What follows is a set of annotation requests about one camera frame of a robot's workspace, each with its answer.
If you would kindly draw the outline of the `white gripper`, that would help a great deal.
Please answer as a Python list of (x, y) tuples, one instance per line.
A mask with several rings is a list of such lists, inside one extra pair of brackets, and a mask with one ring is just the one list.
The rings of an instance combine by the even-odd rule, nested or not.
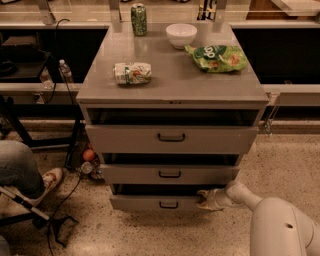
[(197, 194), (203, 198), (211, 198), (211, 205), (207, 202), (196, 204), (196, 206), (202, 210), (221, 211), (224, 208), (235, 208), (237, 206), (237, 204), (227, 196), (224, 189), (199, 190)]

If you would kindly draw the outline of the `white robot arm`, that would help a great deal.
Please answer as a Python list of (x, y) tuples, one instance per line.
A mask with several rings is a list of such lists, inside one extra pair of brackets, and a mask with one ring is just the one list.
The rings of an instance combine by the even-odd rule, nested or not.
[(320, 256), (320, 225), (281, 198), (261, 198), (238, 181), (199, 190), (200, 209), (247, 207), (252, 211), (250, 256)]

